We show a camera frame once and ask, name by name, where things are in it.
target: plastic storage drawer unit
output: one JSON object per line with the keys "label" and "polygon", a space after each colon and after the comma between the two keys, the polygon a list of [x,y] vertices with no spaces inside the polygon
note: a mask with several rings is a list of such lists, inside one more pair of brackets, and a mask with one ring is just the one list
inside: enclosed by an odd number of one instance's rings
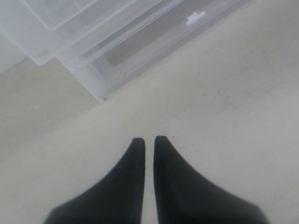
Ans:
{"label": "plastic storage drawer unit", "polygon": [[2,0],[0,28],[37,63],[57,57],[102,101],[239,1]]}

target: white wall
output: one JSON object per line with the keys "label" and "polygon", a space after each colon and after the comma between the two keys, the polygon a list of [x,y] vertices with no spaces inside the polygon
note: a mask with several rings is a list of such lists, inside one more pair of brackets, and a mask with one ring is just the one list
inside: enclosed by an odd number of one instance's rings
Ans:
{"label": "white wall", "polygon": [[0,33],[0,75],[25,58],[26,55]]}

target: beige floor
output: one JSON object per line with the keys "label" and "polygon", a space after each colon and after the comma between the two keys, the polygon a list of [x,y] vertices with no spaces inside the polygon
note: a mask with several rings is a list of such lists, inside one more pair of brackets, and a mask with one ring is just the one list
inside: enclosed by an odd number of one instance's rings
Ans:
{"label": "beige floor", "polygon": [[146,140],[143,223],[157,223],[154,137],[203,175],[299,223],[299,1],[252,0],[107,103],[57,61],[0,77],[0,223],[40,224]]}

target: transparent plastic container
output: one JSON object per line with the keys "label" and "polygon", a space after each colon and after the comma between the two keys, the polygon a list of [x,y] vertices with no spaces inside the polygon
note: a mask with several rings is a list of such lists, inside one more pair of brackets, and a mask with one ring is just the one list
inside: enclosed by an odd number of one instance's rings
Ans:
{"label": "transparent plastic container", "polygon": [[162,0],[1,0],[0,31],[43,64],[94,30],[99,41]]}
{"label": "transparent plastic container", "polygon": [[98,0],[21,0],[48,29],[55,30]]}
{"label": "transparent plastic container", "polygon": [[82,49],[90,42],[81,42],[58,58],[97,99],[103,100],[142,66],[239,1],[163,0],[115,35],[98,44],[93,42],[86,47],[93,46],[89,50]]}
{"label": "transparent plastic container", "polygon": [[0,31],[57,57],[99,100],[241,0],[0,0]]}

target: drawer handle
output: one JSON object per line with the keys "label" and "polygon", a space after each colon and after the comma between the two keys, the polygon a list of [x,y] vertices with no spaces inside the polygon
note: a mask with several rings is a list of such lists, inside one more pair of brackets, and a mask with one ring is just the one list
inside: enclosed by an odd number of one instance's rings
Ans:
{"label": "drawer handle", "polygon": [[202,12],[200,14],[198,14],[197,12],[193,13],[192,15],[190,15],[189,17],[187,17],[188,22],[186,23],[188,26],[190,26],[191,24],[193,24],[194,22],[196,22],[197,20],[201,19],[202,17],[204,17],[206,15],[205,12]]}

